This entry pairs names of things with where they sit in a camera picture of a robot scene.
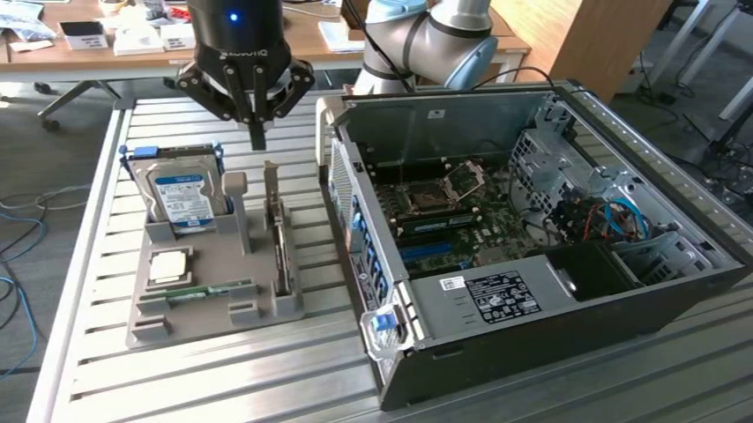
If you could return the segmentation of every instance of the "blue cable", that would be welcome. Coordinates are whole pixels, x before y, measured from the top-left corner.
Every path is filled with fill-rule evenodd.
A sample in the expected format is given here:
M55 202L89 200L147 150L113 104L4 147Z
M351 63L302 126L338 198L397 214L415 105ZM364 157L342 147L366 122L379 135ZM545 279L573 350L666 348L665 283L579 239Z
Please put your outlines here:
M646 226L646 220L644 219L644 215L640 212L638 207L636 207L636 205L625 197L617 198L607 202L607 207L603 212L603 217L606 218L609 225L614 228L618 234L623 234L623 232L619 225L611 220L611 207L609 207L610 204L618 204L622 205L623 207L628 207L628 209L636 215L636 218L640 222L640 228L644 233L644 239L646 240L650 237L649 227Z
M25 357L17 362L17 364L16 364L13 367L11 367L11 368L8 369L8 371L4 372L4 373L0 375L0 381L3 381L3 380L15 372L15 370L16 370L17 368L20 368L20 367L24 365L25 361L32 358L32 355L35 355L35 353L36 353L36 344L37 344L37 341L39 341L39 337L37 337L37 334L36 334L35 320L32 319L32 310L31 310L31 308L28 307L28 299L25 298L25 292L24 292L24 290L21 289L21 287L20 287L19 285L15 284L15 281L13 281L12 279L0 277L0 280L3 280L3 281L4 281L5 283L8 283L12 287L15 287L15 290L17 291L17 294L19 294L19 296L21 297L21 302L24 303L25 317L28 317L28 325L29 325L29 327L31 327L31 329L32 329L32 349L29 350L29 352L28 352L28 354L25 355Z
M39 225L39 235L36 236L35 242L32 242L32 244L19 254L16 254L11 258L7 258L5 260L0 260L0 263L8 263L9 261L12 261L16 258L19 258L20 256L23 256L25 253L28 253L32 250L32 248L36 247L36 245L41 242L44 235L45 235L45 224L41 220L17 218L16 216L11 216L11 215L7 215L4 213L0 213L0 218L5 218L8 220L16 220L19 222L29 222L29 223L35 223L35 224Z

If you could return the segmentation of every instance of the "wooden panel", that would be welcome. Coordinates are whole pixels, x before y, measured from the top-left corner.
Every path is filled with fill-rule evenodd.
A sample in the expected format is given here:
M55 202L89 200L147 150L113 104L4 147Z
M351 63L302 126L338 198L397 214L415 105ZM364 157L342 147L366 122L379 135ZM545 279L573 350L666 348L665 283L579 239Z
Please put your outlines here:
M551 78L577 79L609 101L672 0L493 0L511 30L531 46L523 65ZM541 81L533 71L519 81Z
M491 0L515 35L530 45L523 66L550 72L570 31L582 0ZM541 81L533 71L518 73L519 81Z
M609 101L625 82L672 0L583 0L551 69Z

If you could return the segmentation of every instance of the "paper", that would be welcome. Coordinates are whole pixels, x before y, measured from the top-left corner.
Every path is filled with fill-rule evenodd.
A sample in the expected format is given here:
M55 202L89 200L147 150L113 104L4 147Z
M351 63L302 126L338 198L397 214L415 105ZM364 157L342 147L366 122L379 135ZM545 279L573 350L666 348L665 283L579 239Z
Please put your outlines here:
M8 45L11 46L11 49L16 53L21 53L23 51L39 50L40 48L48 48L53 46L49 40L35 41L35 42L12 42Z
M160 35L147 24L121 27L115 33L113 53L116 56L143 55L164 52Z
M340 22L319 22L319 32L332 53L363 51L364 41L350 41L343 35Z
M55 31L39 20L43 7L41 4L0 0L0 32L3 28L12 29L23 41L53 39Z

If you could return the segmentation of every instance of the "metal case frame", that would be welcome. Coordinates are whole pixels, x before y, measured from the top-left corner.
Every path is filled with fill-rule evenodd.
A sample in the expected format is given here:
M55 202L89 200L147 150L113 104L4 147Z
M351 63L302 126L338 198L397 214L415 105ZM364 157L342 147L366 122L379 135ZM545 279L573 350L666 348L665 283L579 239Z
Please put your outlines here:
M530 92L554 92L558 99L566 101L569 110L582 119L587 129L598 137L606 148L649 179L661 195L685 212L704 233L740 263L740 267L712 273L701 278L665 282L657 286L648 286L628 293L601 298L590 301L586 306L579 304L579 307L567 312L531 318L530 321L503 330L486 331L466 338L449 339L442 343L417 343L414 350L397 357L391 366L391 373L383 378L383 384L381 384L381 407L383 410L394 410L409 404L419 403L455 390L490 382L506 375L625 341L638 335L656 332L701 300L726 291L753 269L753 257L748 251L753 236L750 228L710 194L700 189L692 178L672 164L602 104L589 99L585 102L590 105L589 108L581 103L579 99L573 97L567 90L561 87L551 89L543 85L514 85L483 90L478 94ZM336 150L340 148L347 151L348 144L351 144L347 131L340 129L340 125L347 121L347 108L356 108L360 101L406 97L431 99L431 97L446 95L447 93L438 92L358 98L343 97L339 110L334 110L328 116L320 113L320 117L328 118L330 125L334 128L331 133L332 138L335 138L332 155L338 154ZM465 93L463 95L471 96L477 93ZM320 134L326 133L326 130L323 130L326 125L322 122L318 122L318 124L322 126ZM319 141L319 160L322 168L326 169L327 159L322 146L323 139ZM343 156L339 171L346 174L342 177L351 178L355 181L350 195L363 198L366 204L375 204L372 203L375 197L368 175L364 173L362 163L356 161L360 156L347 153ZM335 198L330 196L331 193L336 195L336 192L332 192L332 182L335 182L332 175L330 173L330 178L327 178L326 170L320 172L324 203L331 218L335 218L340 215L332 206ZM670 181L669 178L680 178L680 183L673 183L674 181ZM712 217L708 215L709 208L713 210ZM387 234L383 217L374 219L367 208L362 208L362 212L372 230L383 231ZM343 222L339 218L332 219L332 221L338 220L340 227L343 227L348 220L346 219ZM395 265L402 263L399 256L397 256L397 259L390 259L390 257L394 258L398 255L398 252L394 250L394 246L385 246L377 240L375 246L378 246L382 256L386 257L383 260L387 263L385 274L390 275L393 284L397 284L407 278L405 268ZM344 248L338 248L338 250L340 254L347 254ZM356 304L355 312L359 315L366 310L363 290L358 287L352 272L344 270L346 278L351 282L351 293L358 298L354 303ZM410 284L405 284L405 286L406 290L410 291ZM393 288L390 296L395 295L395 292L397 290ZM377 379L378 383L382 382L378 370Z

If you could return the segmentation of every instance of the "metal slatted table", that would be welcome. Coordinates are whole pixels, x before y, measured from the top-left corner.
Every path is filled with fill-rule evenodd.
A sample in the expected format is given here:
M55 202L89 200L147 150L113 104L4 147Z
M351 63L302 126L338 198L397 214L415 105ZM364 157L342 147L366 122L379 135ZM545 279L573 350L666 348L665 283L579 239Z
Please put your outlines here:
M654 336L381 412L316 180L314 102L324 94L336 93L310 94L276 123L266 152L252 152L247 132L187 99L139 100L113 111L28 421L721 422L753 415L750 280ZM144 204L116 149L212 140L227 169L248 175L248 208L263 203L263 161L280 165L307 314L131 352Z

